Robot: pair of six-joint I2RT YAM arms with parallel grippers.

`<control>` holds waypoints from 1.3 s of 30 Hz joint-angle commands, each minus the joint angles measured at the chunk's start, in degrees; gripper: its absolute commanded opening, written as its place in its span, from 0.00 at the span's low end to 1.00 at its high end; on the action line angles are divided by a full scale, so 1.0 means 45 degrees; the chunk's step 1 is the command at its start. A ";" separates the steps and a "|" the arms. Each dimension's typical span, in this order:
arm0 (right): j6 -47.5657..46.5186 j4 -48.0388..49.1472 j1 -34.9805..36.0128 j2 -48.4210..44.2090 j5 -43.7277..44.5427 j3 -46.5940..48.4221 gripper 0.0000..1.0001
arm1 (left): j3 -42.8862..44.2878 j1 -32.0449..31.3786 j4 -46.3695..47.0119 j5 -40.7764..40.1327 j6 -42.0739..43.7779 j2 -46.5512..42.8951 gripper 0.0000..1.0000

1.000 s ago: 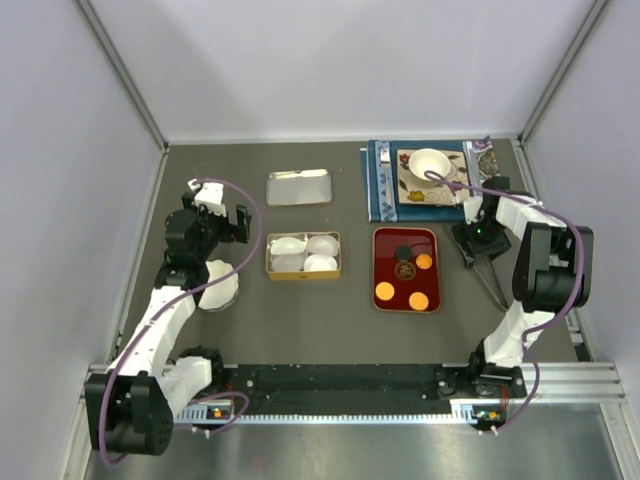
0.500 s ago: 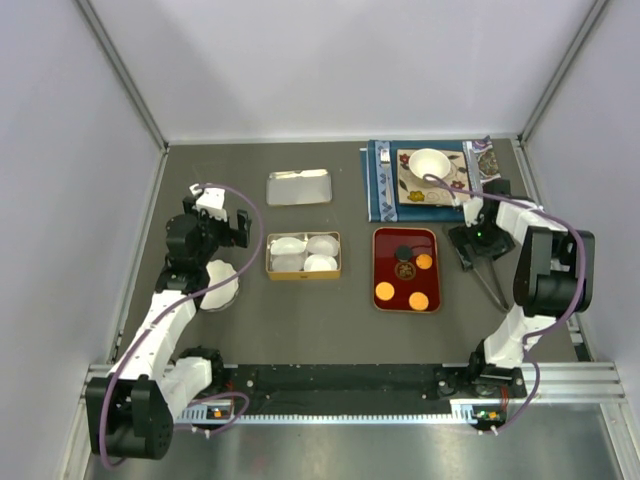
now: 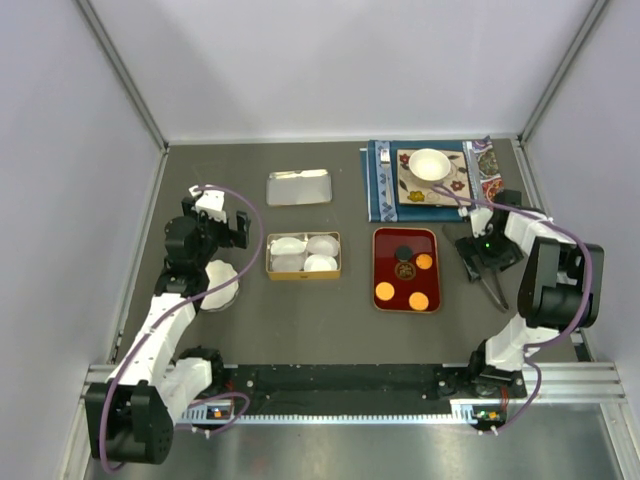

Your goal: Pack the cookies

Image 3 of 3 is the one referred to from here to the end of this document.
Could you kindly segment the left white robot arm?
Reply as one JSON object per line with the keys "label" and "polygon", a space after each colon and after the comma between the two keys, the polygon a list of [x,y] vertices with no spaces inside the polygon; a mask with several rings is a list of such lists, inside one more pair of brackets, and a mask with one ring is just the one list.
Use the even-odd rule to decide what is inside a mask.
{"label": "left white robot arm", "polygon": [[85,394],[91,455],[106,469],[118,462],[162,463],[176,424],[197,396],[216,396],[226,387],[217,350],[175,351],[203,300],[237,279],[215,280],[208,273],[214,254],[247,248],[249,228],[242,211],[231,228],[190,209],[165,225],[164,265],[143,326],[109,378],[91,383]]}

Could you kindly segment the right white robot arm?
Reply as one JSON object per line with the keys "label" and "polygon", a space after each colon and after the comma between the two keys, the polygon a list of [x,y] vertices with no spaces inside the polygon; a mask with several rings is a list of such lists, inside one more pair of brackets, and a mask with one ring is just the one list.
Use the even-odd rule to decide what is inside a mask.
{"label": "right white robot arm", "polygon": [[599,313],[603,248],[520,201],[519,192],[504,190],[492,202],[468,200],[459,208],[472,233],[454,246],[470,281],[481,280],[483,272],[497,275],[526,264],[516,314],[471,354],[466,380],[481,396],[514,385],[538,351],[592,326]]}

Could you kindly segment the black cookie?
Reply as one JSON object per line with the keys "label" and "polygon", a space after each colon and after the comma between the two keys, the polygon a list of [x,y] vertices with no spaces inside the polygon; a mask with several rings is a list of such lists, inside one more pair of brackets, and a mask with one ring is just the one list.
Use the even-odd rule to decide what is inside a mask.
{"label": "black cookie", "polygon": [[399,262],[409,262],[412,257],[413,257],[413,251],[407,245],[401,245],[395,250],[395,258]]}

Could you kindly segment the metal tongs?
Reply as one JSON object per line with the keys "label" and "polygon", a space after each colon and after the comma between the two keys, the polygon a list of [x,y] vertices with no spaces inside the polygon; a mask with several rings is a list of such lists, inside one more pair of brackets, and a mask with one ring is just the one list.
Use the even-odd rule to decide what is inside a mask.
{"label": "metal tongs", "polygon": [[445,224],[442,233],[455,248],[469,282],[481,285],[500,311],[508,311],[510,306],[498,277],[499,271],[485,265],[474,245],[474,237],[463,235],[461,225]]}

